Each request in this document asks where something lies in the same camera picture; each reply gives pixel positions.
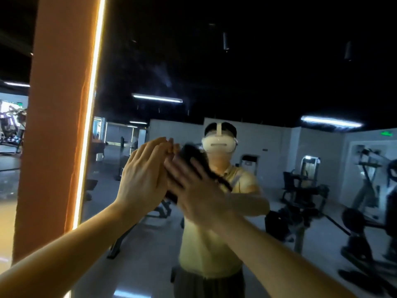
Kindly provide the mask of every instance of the gray floor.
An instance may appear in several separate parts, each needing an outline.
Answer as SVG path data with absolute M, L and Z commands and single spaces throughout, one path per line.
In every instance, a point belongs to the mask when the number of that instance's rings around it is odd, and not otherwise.
M 109 205 L 117 194 L 119 182 L 114 181 L 117 172 L 119 149 L 105 151 L 105 161 L 91 166 L 90 178 L 99 180 L 92 192 L 92 201 L 86 202 L 83 209 L 84 219 L 95 215 Z M 280 208 L 277 202 L 278 192 L 265 190 L 272 200 L 273 210 Z M 329 204 L 326 213 L 341 223 L 340 205 Z M 80 298 L 171 298 L 172 284 L 170 270 L 177 264 L 181 243 L 181 212 L 173 208 L 168 219 L 145 218 L 127 236 L 121 253 L 115 260 L 103 255 L 97 263 L 75 285 L 74 297 Z M 250 219 L 259 228 L 264 229 L 264 218 Z M 381 259 L 389 238 L 382 230 L 367 228 L 366 234 L 376 259 Z M 340 255 L 340 249 L 346 244 L 347 236 L 325 218 L 315 220 L 306 231 L 303 256 L 321 270 L 341 282 L 358 297 L 373 297 L 356 286 L 342 280 L 338 269 L 354 269 Z M 246 297 L 267 297 L 265 290 L 247 268 Z

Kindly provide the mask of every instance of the man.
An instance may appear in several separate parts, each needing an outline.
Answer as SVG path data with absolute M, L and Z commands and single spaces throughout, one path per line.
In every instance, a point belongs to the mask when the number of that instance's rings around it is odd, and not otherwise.
M 230 164 L 236 138 L 237 130 L 230 123 L 207 126 L 202 143 L 209 166 L 230 183 L 233 190 L 226 198 L 232 208 L 246 216 L 266 215 L 270 210 L 269 202 L 260 197 L 261 188 L 255 176 Z M 223 185 L 221 189 L 228 192 Z M 186 218 L 179 263 L 174 282 L 175 298 L 245 297 L 242 261 L 218 235 Z

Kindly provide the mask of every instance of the t-shirt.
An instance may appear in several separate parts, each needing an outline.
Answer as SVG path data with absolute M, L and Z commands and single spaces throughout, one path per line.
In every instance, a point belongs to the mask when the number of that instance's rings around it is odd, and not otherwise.
M 225 180 L 233 184 L 236 177 L 239 179 L 232 193 L 247 193 L 248 186 L 257 185 L 253 174 L 241 167 L 230 166 L 225 172 Z M 226 187 L 221 185 L 221 188 L 227 192 Z M 243 265 L 217 234 L 195 225 L 186 218 L 179 263 L 184 270 L 206 278 L 229 277 L 237 273 Z

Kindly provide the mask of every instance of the green exit sign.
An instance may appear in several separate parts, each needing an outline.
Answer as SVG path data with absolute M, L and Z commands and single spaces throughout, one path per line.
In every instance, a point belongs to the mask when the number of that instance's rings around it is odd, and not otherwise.
M 388 136 L 388 137 L 393 136 L 393 133 L 390 132 L 390 131 L 383 131 L 383 132 L 381 132 L 380 134 L 381 134 L 382 136 Z

